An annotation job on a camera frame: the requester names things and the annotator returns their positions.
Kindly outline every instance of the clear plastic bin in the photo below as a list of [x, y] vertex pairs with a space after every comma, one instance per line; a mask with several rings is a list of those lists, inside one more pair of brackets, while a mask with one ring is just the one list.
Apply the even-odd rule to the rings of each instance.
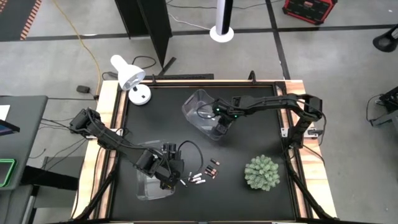
[[182, 113], [191, 124], [209, 136], [212, 140], [217, 141], [223, 135], [213, 131], [213, 128], [217, 126], [220, 118], [219, 116], [215, 117], [213, 114], [212, 104], [214, 101], [215, 100], [209, 96], [205, 90], [197, 90], [182, 105]]
[[[161, 148], [165, 141], [157, 140], [151, 142], [145, 142], [140, 144], [141, 146], [151, 146]], [[137, 198], [139, 200], [154, 200], [165, 198], [174, 194], [173, 190], [162, 190], [160, 188], [160, 180], [156, 177], [150, 178], [147, 175], [137, 170]]]

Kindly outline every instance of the succulent plant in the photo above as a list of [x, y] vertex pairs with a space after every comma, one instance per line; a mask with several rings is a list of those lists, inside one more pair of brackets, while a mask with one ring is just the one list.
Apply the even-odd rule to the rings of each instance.
[[278, 164], [271, 161], [265, 155], [251, 159], [250, 164], [246, 164], [244, 178], [252, 189], [269, 191], [271, 187], [279, 184]]

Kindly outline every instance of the red case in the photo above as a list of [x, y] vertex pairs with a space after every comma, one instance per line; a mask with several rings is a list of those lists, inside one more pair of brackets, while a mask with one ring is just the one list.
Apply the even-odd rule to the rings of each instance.
[[337, 0], [286, 0], [282, 10], [286, 15], [320, 25], [336, 3]]

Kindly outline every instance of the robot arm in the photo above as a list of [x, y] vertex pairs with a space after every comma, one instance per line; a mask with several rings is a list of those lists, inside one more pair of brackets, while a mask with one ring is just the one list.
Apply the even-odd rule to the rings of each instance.
[[[298, 102], [304, 104], [301, 109]], [[286, 96], [254, 98], [251, 96], [232, 97], [230, 103], [218, 99], [213, 103], [213, 113], [220, 116], [214, 132], [218, 135], [226, 134], [232, 122], [240, 116], [254, 114], [257, 111], [269, 109], [290, 109], [299, 117], [297, 124], [288, 131], [288, 145], [291, 147], [303, 147], [305, 131], [312, 122], [322, 118], [322, 100], [311, 95], [288, 94]]]
[[183, 172], [181, 151], [177, 152], [175, 144], [164, 144], [162, 149], [134, 145], [107, 128], [101, 122], [100, 114], [94, 110], [81, 110], [70, 122], [70, 129], [84, 137], [97, 137], [103, 149], [125, 154], [134, 168], [159, 179], [162, 189], [173, 188]]

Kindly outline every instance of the lamp shade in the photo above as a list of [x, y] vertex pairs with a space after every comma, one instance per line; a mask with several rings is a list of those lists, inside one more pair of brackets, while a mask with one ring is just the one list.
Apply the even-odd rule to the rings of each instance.
[[120, 55], [111, 57], [111, 64], [118, 71], [118, 81], [122, 90], [130, 90], [145, 78], [145, 71], [135, 65], [129, 65]]

